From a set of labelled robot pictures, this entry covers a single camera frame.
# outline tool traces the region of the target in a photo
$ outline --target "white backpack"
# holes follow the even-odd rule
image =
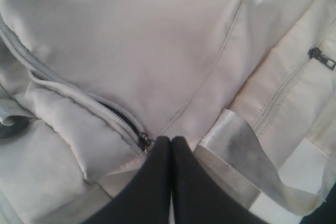
[[[139,137],[184,136],[269,223],[336,181],[336,0],[0,0],[0,37],[0,223],[87,219]]]

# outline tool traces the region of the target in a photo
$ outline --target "metal zipper pull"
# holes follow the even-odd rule
[[[138,145],[141,149],[147,152],[148,147],[152,144],[152,140],[149,138],[148,134],[140,133],[138,137]]]
[[[318,47],[310,49],[308,52],[308,55],[310,59],[312,58],[317,59],[319,62],[321,62],[326,67],[328,67],[330,70],[334,70],[336,67],[336,61],[324,55]]]

